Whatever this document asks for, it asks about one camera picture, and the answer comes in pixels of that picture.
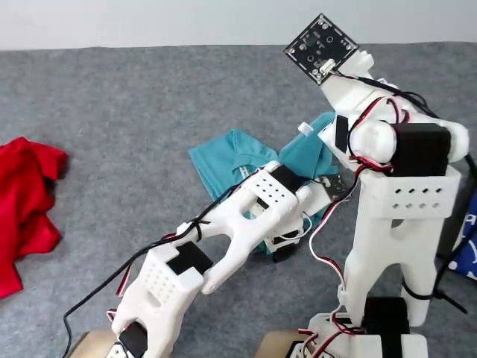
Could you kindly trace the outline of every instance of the gray carpet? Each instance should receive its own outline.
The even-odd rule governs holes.
[[[369,45],[377,77],[424,95],[445,119],[477,124],[477,44]],[[320,90],[276,46],[89,48],[0,53],[0,142],[17,136],[71,155],[50,217],[64,235],[50,254],[17,263],[25,289],[0,301],[0,357],[58,357],[61,316],[136,249],[197,215],[209,198],[187,150],[231,128],[280,149],[302,121],[330,110]],[[472,153],[477,145],[472,143]],[[465,169],[463,163],[457,165]],[[316,249],[344,262],[358,206],[336,211]],[[218,259],[227,241],[204,242]],[[186,313],[175,357],[251,357],[269,330],[305,327],[336,305],[338,281],[305,245],[273,264],[251,257]],[[477,285],[449,274],[460,314],[433,301],[419,329],[430,357],[477,355]],[[71,317],[75,339],[107,328],[116,286]],[[373,290],[399,292],[391,269]]]

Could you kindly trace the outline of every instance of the red shirt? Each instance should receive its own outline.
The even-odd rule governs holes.
[[[57,180],[66,153],[20,137],[0,146],[0,298],[22,289],[13,263],[51,251],[60,233],[46,216],[54,199],[43,178]]]

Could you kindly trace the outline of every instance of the white robotic arm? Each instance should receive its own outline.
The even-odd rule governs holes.
[[[206,295],[214,292],[264,238],[302,227],[303,213],[316,213],[331,202],[324,185],[310,182],[292,192],[281,182],[283,175],[293,174],[280,163],[270,162],[202,218],[201,239],[219,234],[230,238],[225,256],[215,265],[193,244],[199,240],[196,230],[149,251],[139,276],[118,306],[112,326],[132,357],[168,356],[179,336],[183,315],[199,291]],[[262,203],[261,210],[255,207],[257,201]],[[255,210],[255,216],[248,219],[244,214],[250,210]],[[177,235],[189,225],[179,226]],[[147,331],[147,341],[139,348],[129,344],[131,338],[121,337],[130,334],[129,327],[135,327],[135,322]],[[141,333],[137,334],[132,340],[140,342]]]

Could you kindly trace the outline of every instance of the blue cloth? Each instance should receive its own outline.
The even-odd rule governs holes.
[[[466,237],[470,229],[477,224],[477,190],[473,193],[467,212],[461,240]],[[477,280],[477,235],[474,235],[462,252],[449,264],[452,270],[459,274]]]
[[[278,155],[239,129],[189,150],[203,185],[213,200]]]
[[[321,115],[310,124],[311,134],[299,134],[279,154],[244,131],[233,129],[190,149],[189,156],[213,200],[271,160],[306,178],[334,174],[338,171],[331,166],[332,153],[318,138],[318,132],[334,118],[334,113]]]

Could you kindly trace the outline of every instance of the teal cloth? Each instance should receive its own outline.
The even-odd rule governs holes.
[[[313,131],[308,136],[298,134],[279,154],[244,131],[232,129],[190,149],[189,156],[213,200],[271,160],[278,160],[305,178],[335,174],[338,169],[331,165],[332,152],[318,138],[318,133],[334,118],[334,113],[322,114],[310,124]],[[315,213],[311,219],[316,225],[321,213]]]
[[[242,173],[278,160],[273,149],[239,129],[190,149],[189,156],[212,200],[244,179]]]

